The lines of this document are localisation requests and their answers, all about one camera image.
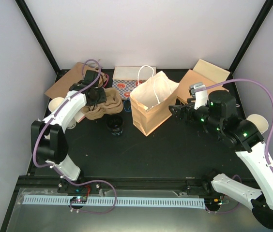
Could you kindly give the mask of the orange kraft paper bag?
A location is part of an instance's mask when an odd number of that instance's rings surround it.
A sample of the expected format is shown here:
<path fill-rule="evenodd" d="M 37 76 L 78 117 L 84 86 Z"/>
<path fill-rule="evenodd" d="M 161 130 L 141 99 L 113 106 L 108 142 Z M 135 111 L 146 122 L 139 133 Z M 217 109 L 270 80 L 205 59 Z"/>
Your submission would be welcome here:
<path fill-rule="evenodd" d="M 170 80 L 163 71 L 140 83 L 139 75 L 145 67 L 153 69 L 149 65 L 139 68 L 138 86 L 130 93 L 130 104 L 133 125 L 148 136 L 172 116 L 168 107 L 176 103 L 179 83 Z"/>

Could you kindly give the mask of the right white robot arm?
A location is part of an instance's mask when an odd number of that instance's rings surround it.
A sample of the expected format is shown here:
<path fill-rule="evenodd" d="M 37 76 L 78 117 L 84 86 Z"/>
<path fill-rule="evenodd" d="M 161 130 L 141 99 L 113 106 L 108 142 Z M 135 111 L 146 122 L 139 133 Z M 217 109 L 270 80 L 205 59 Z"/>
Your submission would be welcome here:
<path fill-rule="evenodd" d="M 273 229 L 273 163 L 265 153 L 266 144 L 256 125 L 237 115 L 236 99 L 225 90 L 195 93 L 195 102 L 170 105 L 176 119 L 200 123 L 206 132 L 232 149 L 253 175 L 259 188 L 237 182 L 223 173 L 204 180 L 202 190 L 208 195 L 225 194 L 250 209 L 257 221 Z"/>

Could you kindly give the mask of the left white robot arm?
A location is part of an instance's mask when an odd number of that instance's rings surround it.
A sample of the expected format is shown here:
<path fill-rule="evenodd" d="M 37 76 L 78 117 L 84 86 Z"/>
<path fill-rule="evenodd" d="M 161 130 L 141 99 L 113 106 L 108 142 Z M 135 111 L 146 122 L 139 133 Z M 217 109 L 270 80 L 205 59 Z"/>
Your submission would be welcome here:
<path fill-rule="evenodd" d="M 97 103 L 103 97 L 99 93 L 103 88 L 98 87 L 101 71 L 91 79 L 84 77 L 72 84 L 63 101 L 55 110 L 43 120 L 36 120 L 31 124 L 32 161 L 38 168 L 49 167 L 55 169 L 61 178 L 69 180 L 68 187 L 75 193 L 85 189 L 85 180 L 80 178 L 81 169 L 68 155 L 68 143 L 65 131 L 75 115 L 88 103 Z"/>

